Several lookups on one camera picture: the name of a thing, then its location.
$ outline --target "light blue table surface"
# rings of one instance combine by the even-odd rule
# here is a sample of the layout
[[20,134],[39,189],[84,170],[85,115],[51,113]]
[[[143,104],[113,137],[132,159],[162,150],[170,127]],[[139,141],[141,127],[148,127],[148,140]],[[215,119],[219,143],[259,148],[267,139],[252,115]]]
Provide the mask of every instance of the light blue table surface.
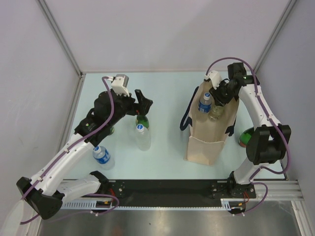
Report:
[[[156,72],[125,73],[129,76],[128,91],[136,98],[135,89],[142,90],[153,105],[148,113],[152,138],[151,148],[141,151],[134,139],[135,117],[125,116],[115,125],[113,135],[106,137],[100,145],[105,146],[115,158],[115,167],[109,171],[100,168],[89,153],[84,157],[66,178],[82,178],[88,173],[99,170],[109,179],[218,179],[228,178],[246,158],[246,150],[238,145],[240,134],[252,127],[251,118],[242,102],[237,113],[235,133],[226,139],[223,151],[215,165],[206,166],[184,160],[189,128],[184,132],[179,129],[180,121],[189,104],[196,86],[203,81],[202,72]],[[106,88],[101,80],[109,74],[87,74],[72,130],[86,117],[94,107],[94,100]],[[227,78],[227,72],[221,72]],[[270,168],[281,171],[276,162]],[[257,178],[283,179],[262,170]]]

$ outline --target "water bottle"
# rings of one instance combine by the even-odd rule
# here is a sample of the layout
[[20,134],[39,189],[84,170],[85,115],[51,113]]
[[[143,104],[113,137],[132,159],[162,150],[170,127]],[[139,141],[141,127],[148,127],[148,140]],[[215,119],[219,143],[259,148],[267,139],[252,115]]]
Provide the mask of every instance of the water bottle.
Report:
[[200,98],[197,110],[197,121],[205,122],[208,119],[208,113],[211,109],[212,98],[211,95],[206,92]]
[[139,124],[136,128],[136,142],[140,150],[146,151],[149,150],[151,146],[151,136],[144,125]]
[[114,158],[111,157],[108,150],[103,146],[97,146],[93,149],[93,157],[105,170],[110,170],[115,165]]
[[211,111],[209,113],[209,119],[210,120],[218,120],[220,118],[220,116],[223,114],[224,108],[225,107],[217,106],[216,104],[212,105]]

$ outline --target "black strap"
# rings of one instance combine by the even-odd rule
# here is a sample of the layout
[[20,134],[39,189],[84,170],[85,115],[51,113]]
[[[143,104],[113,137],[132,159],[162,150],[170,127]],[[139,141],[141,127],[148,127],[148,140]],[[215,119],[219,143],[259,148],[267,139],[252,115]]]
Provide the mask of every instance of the black strap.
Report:
[[189,105],[188,105],[188,107],[187,107],[187,110],[186,110],[186,112],[185,112],[185,114],[184,114],[184,116],[183,116],[183,118],[182,118],[181,124],[180,124],[180,126],[179,126],[179,128],[180,128],[182,131],[184,131],[184,130],[187,128],[187,126],[188,126],[189,124],[192,126],[192,119],[191,119],[190,117],[188,117],[188,113],[189,113],[190,106],[191,106],[191,104],[192,104],[193,98],[195,97],[195,95],[196,95],[198,89],[199,89],[199,86],[196,87],[195,91],[193,92],[193,95],[192,95],[192,98],[191,98],[191,100],[190,100],[190,102],[189,102]]
[[228,134],[229,137],[231,137],[231,136],[234,134],[235,122],[236,122],[236,117],[235,117],[234,124],[226,128],[226,132],[225,132],[225,133],[226,133],[226,134],[229,133],[229,134]]

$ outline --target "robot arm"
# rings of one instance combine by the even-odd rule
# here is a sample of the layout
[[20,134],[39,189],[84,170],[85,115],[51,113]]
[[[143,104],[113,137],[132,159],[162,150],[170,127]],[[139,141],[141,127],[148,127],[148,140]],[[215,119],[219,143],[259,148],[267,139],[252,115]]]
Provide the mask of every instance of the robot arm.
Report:
[[231,174],[234,184],[247,185],[260,171],[262,166],[268,166],[284,158],[285,146],[269,118],[289,141],[291,129],[288,125],[281,125],[273,115],[262,94],[258,81],[257,94],[252,75],[247,75],[243,63],[233,63],[228,66],[229,82],[215,78],[214,87],[210,89],[217,106],[224,106],[233,98],[241,99],[252,119],[255,131],[246,146],[247,158],[243,164]]
[[[153,101],[145,98],[138,89],[135,90],[138,103],[135,103],[135,99],[131,97],[126,89],[128,83],[126,75],[117,75],[113,78],[107,77],[107,79],[112,81],[112,89],[102,92],[98,96],[94,101],[94,108],[75,128],[75,133],[70,137],[67,144],[42,170],[30,179],[22,177],[17,182],[22,195],[28,192],[25,200],[43,219],[48,219],[56,214],[64,202],[100,191],[108,183],[108,179],[100,172],[92,172],[84,179],[61,184],[65,175],[81,158],[86,156],[87,152],[91,152],[110,134],[111,127],[121,118],[125,115],[146,115],[153,104]],[[115,108],[113,116],[104,127],[95,133],[110,116],[111,101],[109,92]],[[78,142],[78,140],[91,133],[94,134],[84,141]]]

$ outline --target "white wall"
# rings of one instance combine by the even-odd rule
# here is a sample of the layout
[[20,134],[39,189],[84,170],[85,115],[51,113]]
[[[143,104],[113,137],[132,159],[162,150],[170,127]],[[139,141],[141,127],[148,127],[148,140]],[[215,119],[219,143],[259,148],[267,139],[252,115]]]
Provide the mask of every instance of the white wall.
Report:
[[[254,65],[288,0],[46,0],[83,71]],[[226,70],[226,62],[216,69]]]
[[56,153],[78,78],[35,0],[0,1],[0,227]]
[[298,179],[315,220],[315,1],[303,0],[280,33],[259,79],[274,114],[292,129],[291,179]]

